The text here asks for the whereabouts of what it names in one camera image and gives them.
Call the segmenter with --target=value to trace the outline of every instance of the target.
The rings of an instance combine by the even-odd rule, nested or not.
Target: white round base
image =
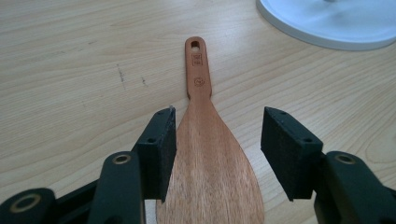
[[[330,49],[367,50],[396,40],[396,0],[257,0],[277,29]]]

